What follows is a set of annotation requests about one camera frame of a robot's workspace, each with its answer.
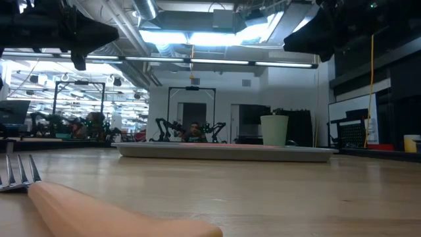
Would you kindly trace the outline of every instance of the tray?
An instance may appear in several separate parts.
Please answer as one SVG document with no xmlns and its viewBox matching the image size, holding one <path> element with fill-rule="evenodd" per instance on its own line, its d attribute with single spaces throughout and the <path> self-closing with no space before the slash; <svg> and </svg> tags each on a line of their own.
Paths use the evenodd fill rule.
<svg viewBox="0 0 421 237">
<path fill-rule="evenodd" d="M 243 144 L 193 144 L 178 142 L 114 143 L 127 157 L 211 159 L 237 161 L 328 162 L 334 149 L 274 147 Z"/>
</svg>

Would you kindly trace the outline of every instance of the doorway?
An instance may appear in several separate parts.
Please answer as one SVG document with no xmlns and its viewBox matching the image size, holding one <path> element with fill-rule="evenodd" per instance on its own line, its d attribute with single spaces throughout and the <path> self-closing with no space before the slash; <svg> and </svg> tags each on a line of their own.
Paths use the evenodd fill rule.
<svg viewBox="0 0 421 237">
<path fill-rule="evenodd" d="M 179 103 L 178 112 L 182 117 L 178 119 L 178 122 L 186 130 L 189 130 L 192 122 L 198 122 L 200 126 L 203 126 L 206 123 L 206 109 L 206 103 Z"/>
</svg>

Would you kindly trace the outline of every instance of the wooden handle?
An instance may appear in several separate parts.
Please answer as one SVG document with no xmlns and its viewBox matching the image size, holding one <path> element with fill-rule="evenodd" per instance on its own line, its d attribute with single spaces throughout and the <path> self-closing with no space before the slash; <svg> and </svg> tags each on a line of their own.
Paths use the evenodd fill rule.
<svg viewBox="0 0 421 237">
<path fill-rule="evenodd" d="M 36 182 L 29 197 L 56 237 L 222 237 L 203 221 L 164 220 L 133 213 L 50 182 Z"/>
</svg>

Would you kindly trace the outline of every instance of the fork tines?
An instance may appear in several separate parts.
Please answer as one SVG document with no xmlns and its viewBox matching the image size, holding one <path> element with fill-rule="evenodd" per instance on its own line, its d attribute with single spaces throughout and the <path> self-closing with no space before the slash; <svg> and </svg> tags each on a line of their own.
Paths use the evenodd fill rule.
<svg viewBox="0 0 421 237">
<path fill-rule="evenodd" d="M 8 179 L 9 184 L 4 186 L 0 177 L 0 192 L 27 192 L 28 191 L 28 188 L 31 185 L 31 182 L 26 177 L 24 165 L 22 164 L 22 159 L 20 158 L 20 155 L 18 155 L 17 160 L 18 160 L 21 183 L 20 184 L 16 183 L 16 180 L 14 179 L 13 170 L 12 170 L 11 159 L 9 155 L 6 155 L 7 179 Z M 29 155 L 29 165 L 31 169 L 32 180 L 34 182 L 41 181 L 41 177 L 39 176 L 38 169 L 35 166 L 34 158 L 32 158 L 32 155 Z"/>
</svg>

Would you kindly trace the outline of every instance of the wooden table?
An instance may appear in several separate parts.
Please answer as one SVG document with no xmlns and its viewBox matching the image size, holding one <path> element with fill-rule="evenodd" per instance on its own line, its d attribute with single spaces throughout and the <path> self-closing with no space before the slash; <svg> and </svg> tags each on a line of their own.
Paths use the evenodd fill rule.
<svg viewBox="0 0 421 237">
<path fill-rule="evenodd" d="M 33 152 L 41 177 L 133 211 L 200 219 L 225 236 L 421 236 L 421 165 L 119 158 L 116 149 Z M 12 161 L 18 176 L 17 162 Z M 26 156 L 24 165 L 29 170 Z M 0 174 L 6 179 L 5 160 Z M 50 237 L 25 195 L 0 195 L 0 236 Z"/>
</svg>

